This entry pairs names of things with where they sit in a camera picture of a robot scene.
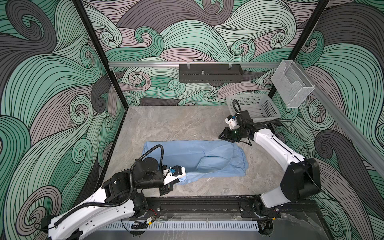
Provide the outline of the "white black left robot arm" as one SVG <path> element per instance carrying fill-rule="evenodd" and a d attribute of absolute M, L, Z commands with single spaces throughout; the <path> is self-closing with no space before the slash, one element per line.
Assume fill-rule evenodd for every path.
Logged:
<path fill-rule="evenodd" d="M 159 189 L 160 195 L 185 180 L 184 167 L 159 166 L 154 158 L 140 158 L 128 170 L 116 173 L 89 198 L 60 216 L 44 217 L 39 230 L 50 240 L 82 240 L 96 230 L 125 218 L 138 218 L 141 228 L 156 218 L 142 189 Z"/>

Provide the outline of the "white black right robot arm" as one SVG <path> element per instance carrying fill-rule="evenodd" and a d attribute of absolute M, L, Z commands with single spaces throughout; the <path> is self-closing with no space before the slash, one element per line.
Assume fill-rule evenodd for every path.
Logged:
<path fill-rule="evenodd" d="M 296 153 L 279 140 L 268 129 L 269 121 L 254 123 L 248 111 L 242 111 L 228 116 L 225 123 L 228 126 L 219 135 L 220 140 L 249 146 L 255 143 L 264 148 L 284 171 L 280 185 L 260 195 L 260 200 L 255 204 L 258 215 L 321 192 L 319 163 Z"/>

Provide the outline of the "light blue long sleeve shirt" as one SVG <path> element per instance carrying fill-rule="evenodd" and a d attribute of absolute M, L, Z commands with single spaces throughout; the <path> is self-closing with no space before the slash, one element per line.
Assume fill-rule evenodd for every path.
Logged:
<path fill-rule="evenodd" d="M 186 176 L 179 185 L 202 178 L 243 177 L 249 168 L 243 149 L 235 143 L 222 140 L 146 142 L 143 153 L 156 145 L 164 148 L 163 164 L 186 169 Z"/>

